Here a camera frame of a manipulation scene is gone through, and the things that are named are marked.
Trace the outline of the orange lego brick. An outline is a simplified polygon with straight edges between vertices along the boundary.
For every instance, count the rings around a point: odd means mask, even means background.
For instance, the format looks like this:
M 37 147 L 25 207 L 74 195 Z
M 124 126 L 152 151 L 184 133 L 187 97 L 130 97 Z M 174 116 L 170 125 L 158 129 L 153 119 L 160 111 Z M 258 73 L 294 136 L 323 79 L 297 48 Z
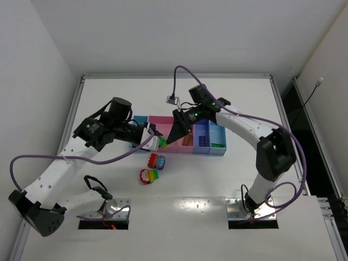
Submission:
M 192 135 L 188 134 L 186 135 L 182 140 L 182 146 L 191 146 L 192 141 Z

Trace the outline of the dark green lego brick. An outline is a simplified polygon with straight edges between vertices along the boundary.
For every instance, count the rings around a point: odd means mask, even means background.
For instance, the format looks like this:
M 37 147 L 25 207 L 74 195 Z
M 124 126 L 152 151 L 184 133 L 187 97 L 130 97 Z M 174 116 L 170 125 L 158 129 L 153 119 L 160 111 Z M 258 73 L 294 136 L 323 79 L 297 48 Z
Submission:
M 164 144 L 166 144 L 166 139 L 161 136 L 159 140 L 159 147 L 162 147 Z

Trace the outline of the purple lego brick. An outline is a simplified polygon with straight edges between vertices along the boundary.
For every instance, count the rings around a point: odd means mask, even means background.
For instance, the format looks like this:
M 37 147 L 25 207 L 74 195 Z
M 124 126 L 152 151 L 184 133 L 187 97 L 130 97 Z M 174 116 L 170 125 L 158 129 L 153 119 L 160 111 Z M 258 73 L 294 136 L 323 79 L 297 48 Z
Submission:
M 207 147 L 208 146 L 208 140 L 205 135 L 200 135 L 198 137 L 198 145 L 199 147 Z

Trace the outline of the long green lego plate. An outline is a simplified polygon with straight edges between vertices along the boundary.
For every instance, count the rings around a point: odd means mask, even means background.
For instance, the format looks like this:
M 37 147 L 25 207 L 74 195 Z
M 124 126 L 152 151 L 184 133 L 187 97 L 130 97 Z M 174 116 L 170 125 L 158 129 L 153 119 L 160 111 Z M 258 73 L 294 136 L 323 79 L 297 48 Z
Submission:
M 211 147 L 213 147 L 213 148 L 225 148 L 225 145 L 224 144 L 211 143 Z

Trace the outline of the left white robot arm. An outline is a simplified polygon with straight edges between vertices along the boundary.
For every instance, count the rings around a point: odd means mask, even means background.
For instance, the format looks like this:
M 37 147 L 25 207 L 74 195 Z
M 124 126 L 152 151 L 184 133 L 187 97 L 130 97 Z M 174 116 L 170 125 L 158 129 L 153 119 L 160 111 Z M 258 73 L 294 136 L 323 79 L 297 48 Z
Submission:
M 20 216 L 42 237 L 54 233 L 68 215 L 78 216 L 90 207 L 100 209 L 112 195 L 104 185 L 68 202 L 59 201 L 59 196 L 85 163 L 106 165 L 117 162 L 138 150 L 157 150 L 162 134 L 153 123 L 139 124 L 132 118 L 131 102 L 112 98 L 101 109 L 85 118 L 69 138 L 57 156 L 52 156 L 50 166 L 30 185 L 22 189 L 15 179 L 14 163 L 10 162 L 10 177 L 16 187 L 9 201 Z M 113 159 L 97 161 L 94 156 L 114 140 L 129 142 L 134 147 Z

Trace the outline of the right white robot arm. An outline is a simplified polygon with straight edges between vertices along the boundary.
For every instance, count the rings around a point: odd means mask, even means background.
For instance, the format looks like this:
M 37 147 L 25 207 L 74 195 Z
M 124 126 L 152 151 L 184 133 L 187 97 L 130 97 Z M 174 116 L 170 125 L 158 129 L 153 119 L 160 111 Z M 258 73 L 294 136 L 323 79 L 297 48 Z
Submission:
M 172 112 L 173 125 L 167 144 L 188 135 L 192 126 L 202 120 L 225 127 L 244 139 L 256 150 L 258 174 L 245 195 L 244 203 L 246 210 L 253 213 L 266 201 L 268 192 L 280 177 L 296 162 L 290 135 L 281 128 L 270 128 L 253 119 L 224 113 L 222 107 L 230 102 L 224 98 L 214 100 L 203 85 L 191 88 L 189 93 L 195 106 L 187 111 L 176 109 Z

